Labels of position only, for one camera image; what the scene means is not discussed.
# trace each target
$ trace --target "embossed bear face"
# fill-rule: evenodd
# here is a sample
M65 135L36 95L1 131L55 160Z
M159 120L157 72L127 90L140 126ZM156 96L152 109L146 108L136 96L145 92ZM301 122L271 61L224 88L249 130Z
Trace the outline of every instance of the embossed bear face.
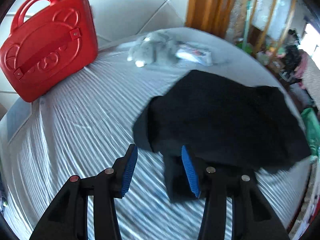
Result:
M31 74L33 84L35 80L42 82L47 75L53 75L70 64L79 53L81 34L76 28L78 23L79 12L76 9L57 11L50 21L36 28L22 42L9 47L4 65L22 82L28 83Z

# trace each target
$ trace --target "red strap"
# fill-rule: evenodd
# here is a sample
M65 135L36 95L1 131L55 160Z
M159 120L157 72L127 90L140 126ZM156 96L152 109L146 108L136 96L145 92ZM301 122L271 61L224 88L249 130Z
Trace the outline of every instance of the red strap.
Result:
M80 30L79 28L73 29L70 32L63 35L61 38L50 42L46 46L42 47L40 50L38 50L35 54L33 54L27 61L25 61L20 67L18 67L18 70L22 72L22 75L24 75L30 68L32 68L35 64L37 64L41 59L48 56L51 52L54 52L58 48L62 47L63 45L69 43L70 41L73 41L77 38L79 38Z

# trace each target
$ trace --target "metal pin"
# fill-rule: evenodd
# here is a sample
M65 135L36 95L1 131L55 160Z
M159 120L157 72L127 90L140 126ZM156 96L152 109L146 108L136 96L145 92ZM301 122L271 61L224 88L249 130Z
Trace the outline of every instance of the metal pin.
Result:
M214 167L207 167L205 170L207 171L207 173L215 173L216 172L216 169Z
M112 174L115 172L115 170L113 168L107 168L104 170L105 174Z
M73 176L71 176L70 181L76 182L78 179L79 179L79 177L77 175L73 175Z
M249 177L248 175L242 175L242 176L241 176L241 179L242 179L243 181L249 181L249 180L250 180L250 177Z

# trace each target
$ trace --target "green plastic bag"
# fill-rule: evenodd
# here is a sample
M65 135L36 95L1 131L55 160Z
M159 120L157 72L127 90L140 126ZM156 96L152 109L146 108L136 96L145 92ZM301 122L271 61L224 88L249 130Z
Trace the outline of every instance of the green plastic bag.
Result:
M301 113L306 127L306 136L312 155L318 156L320 147L320 124L312 108L307 108Z

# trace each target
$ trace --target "bag handle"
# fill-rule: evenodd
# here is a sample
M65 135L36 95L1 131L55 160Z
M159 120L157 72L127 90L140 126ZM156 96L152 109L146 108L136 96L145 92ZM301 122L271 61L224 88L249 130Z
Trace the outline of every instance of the bag handle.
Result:
M19 10L17 11L16 15L14 16L14 18L12 20L10 34L12 34L17 28L19 28L23 24L26 12L30 8L30 6L33 5L37 1L39 1L39 0L26 0L20 6ZM49 1L50 5L52 5L59 0L47 0L47 1Z

